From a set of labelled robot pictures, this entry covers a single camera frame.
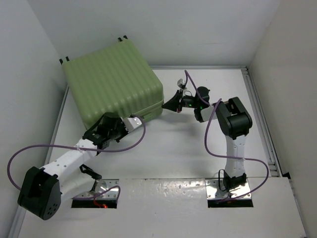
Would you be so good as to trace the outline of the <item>green suitcase blue lining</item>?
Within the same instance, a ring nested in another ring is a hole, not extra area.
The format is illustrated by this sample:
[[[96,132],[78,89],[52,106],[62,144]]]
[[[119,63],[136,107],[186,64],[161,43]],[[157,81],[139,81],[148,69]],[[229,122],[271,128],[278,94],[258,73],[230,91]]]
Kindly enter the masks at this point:
[[[85,128],[107,112],[144,121],[162,113],[163,84],[126,36],[61,66]]]

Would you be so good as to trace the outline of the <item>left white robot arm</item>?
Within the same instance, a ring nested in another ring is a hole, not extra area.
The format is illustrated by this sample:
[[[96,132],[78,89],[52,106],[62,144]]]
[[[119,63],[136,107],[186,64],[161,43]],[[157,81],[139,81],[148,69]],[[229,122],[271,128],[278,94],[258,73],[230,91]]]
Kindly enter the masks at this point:
[[[42,220],[50,219],[62,202],[92,189],[101,175],[85,163],[141,125],[137,118],[105,113],[77,142],[55,161],[30,168],[24,178],[18,204]]]

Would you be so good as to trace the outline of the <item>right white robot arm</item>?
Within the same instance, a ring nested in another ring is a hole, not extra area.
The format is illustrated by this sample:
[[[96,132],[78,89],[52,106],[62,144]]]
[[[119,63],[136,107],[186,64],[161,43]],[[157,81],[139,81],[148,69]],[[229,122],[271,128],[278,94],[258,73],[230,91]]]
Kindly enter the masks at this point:
[[[208,106],[209,89],[200,86],[195,96],[188,96],[183,89],[176,91],[175,95],[162,105],[163,109],[180,113],[182,109],[193,108],[194,116],[200,123],[209,119],[216,119],[222,133],[226,138],[227,161],[224,169],[223,190],[229,191],[246,183],[246,172],[244,169],[244,146],[253,121],[250,114],[238,97],[230,98],[227,102],[221,101],[215,110],[216,104]]]

